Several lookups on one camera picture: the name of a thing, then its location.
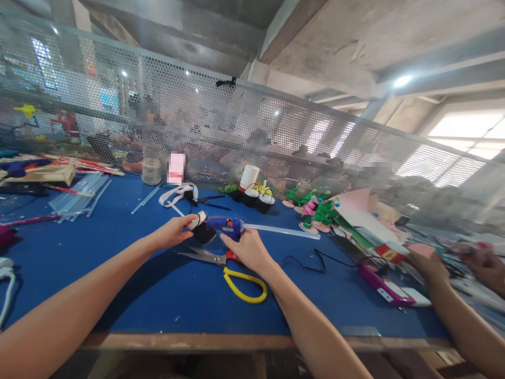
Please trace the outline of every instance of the yellow scissors handle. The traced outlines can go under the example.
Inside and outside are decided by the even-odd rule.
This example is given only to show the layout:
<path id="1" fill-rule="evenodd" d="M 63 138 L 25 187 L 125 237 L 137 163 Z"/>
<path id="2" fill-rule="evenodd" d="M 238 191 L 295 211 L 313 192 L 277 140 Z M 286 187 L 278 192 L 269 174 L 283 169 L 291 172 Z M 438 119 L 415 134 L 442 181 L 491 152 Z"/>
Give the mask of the yellow scissors handle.
<path id="1" fill-rule="evenodd" d="M 259 303 L 262 303 L 263 301 L 265 301 L 265 299 L 267 298 L 267 294 L 268 294 L 267 286 L 260 279 L 255 278 L 254 276 L 250 276 L 247 274 L 243 274 L 240 272 L 229 270 L 227 267 L 224 268 L 223 272 L 225 273 L 224 277 L 225 277 L 226 283 L 228 283 L 228 285 L 230 286 L 233 293 L 235 295 L 237 295 L 241 300 L 243 300 L 247 303 L 250 303 L 250 304 L 259 304 Z M 237 286 L 235 284 L 233 284 L 230 276 L 234 276 L 239 279 L 245 279 L 247 281 L 258 284 L 261 288 L 263 288 L 263 293 L 261 295 L 259 295 L 258 297 L 250 297 L 250 296 L 244 295 L 237 288 Z"/>

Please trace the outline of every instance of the window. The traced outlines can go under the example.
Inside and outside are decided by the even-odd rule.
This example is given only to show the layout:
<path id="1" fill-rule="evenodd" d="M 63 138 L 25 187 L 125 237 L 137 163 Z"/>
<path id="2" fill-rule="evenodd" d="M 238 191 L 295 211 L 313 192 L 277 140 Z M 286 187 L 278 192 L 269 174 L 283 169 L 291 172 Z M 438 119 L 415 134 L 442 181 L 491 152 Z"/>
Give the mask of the window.
<path id="1" fill-rule="evenodd" d="M 44 84 L 47 88 L 57 89 L 56 73 L 51 62 L 51 52 L 46 44 L 32 37 L 32 45 L 37 55 L 38 64 L 41 67 Z"/>
<path id="2" fill-rule="evenodd" d="M 504 116 L 505 109 L 449 113 L 433 128 L 428 138 L 482 158 L 493 159 L 505 148 Z"/>
<path id="3" fill-rule="evenodd" d="M 427 137 L 486 159 L 492 159 L 505 148 L 505 109 L 480 112 L 448 113 Z M 419 175 L 435 186 L 460 186 L 484 162 L 461 158 L 455 154 L 422 146 L 398 169 L 400 176 Z"/>

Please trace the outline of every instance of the white foam sheet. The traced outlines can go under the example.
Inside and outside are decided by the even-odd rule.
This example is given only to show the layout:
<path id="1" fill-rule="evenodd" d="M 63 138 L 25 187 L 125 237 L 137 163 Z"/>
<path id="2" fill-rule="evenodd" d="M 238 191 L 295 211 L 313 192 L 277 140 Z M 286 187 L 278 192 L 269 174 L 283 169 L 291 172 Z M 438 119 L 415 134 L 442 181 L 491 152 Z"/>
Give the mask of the white foam sheet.
<path id="1" fill-rule="evenodd" d="M 338 195 L 340 206 L 336 208 L 337 212 L 351 226 L 362 227 L 383 242 L 393 241 L 401 244 L 403 241 L 369 212 L 370 190 L 371 187 Z"/>

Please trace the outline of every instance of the white ribbon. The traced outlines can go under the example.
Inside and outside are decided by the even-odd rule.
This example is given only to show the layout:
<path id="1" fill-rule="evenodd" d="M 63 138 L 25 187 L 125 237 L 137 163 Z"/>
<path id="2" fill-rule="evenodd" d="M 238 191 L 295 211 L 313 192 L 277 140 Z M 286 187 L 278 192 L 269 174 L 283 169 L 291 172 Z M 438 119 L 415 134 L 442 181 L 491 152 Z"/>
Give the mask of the white ribbon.
<path id="1" fill-rule="evenodd" d="M 186 191 L 193 191 L 193 199 L 195 201 L 198 201 L 198 188 L 196 185 L 193 183 L 182 183 L 180 186 L 173 188 L 161 195 L 158 202 L 165 208 L 173 208 L 179 215 L 184 216 L 184 214 L 175 206 L 175 203 L 184 197 L 184 193 Z M 178 194 L 178 196 L 174 197 L 172 201 L 168 200 L 168 198 L 173 194 Z"/>

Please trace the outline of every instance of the wooden table edge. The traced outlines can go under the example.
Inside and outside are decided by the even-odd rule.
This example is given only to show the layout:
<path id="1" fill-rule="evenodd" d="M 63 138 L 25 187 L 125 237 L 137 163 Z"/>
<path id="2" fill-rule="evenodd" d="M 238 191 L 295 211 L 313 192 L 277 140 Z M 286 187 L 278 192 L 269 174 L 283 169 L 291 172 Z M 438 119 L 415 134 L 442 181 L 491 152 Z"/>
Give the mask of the wooden table edge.
<path id="1" fill-rule="evenodd" d="M 392 349 L 453 348 L 450 341 L 439 338 L 345 337 L 360 352 Z M 93 350 L 156 350 L 188 352 L 254 352 L 296 348 L 291 336 L 257 334 L 127 334 L 92 333 L 81 348 Z"/>

